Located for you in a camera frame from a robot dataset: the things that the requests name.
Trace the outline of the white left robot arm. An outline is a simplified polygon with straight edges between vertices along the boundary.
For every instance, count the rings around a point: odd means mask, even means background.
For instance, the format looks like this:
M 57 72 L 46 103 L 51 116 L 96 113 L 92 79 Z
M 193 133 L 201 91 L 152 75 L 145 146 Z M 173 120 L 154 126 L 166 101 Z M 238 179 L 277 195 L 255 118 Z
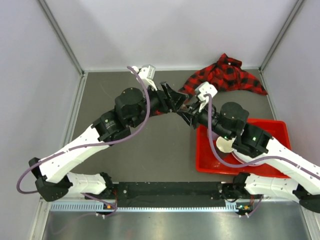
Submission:
M 141 125 L 146 114 L 177 112 L 188 95 L 173 90 L 162 82 L 161 90 L 147 88 L 144 95 L 135 87 L 125 89 L 115 98 L 114 109 L 96 119 L 80 136 L 46 158 L 33 158 L 28 163 L 35 176 L 38 193 L 53 202 L 68 194 L 88 194 L 107 199 L 114 191 L 111 177 L 104 172 L 80 174 L 71 171 L 98 152 L 104 151 L 131 135 L 131 129 Z

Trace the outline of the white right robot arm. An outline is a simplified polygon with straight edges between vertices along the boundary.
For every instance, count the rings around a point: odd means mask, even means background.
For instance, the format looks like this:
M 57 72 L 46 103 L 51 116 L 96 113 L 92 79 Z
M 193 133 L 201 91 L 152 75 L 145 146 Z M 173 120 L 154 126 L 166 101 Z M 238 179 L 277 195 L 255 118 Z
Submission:
M 232 190 L 238 198 L 264 195 L 300 204 L 315 213 L 320 211 L 320 168 L 285 147 L 262 128 L 248 122 L 249 113 L 235 102 L 225 103 L 213 113 L 212 101 L 196 103 L 178 114 L 191 126 L 207 127 L 218 135 L 209 138 L 215 158 L 229 168 L 269 165 L 286 178 L 240 173 L 233 179 Z

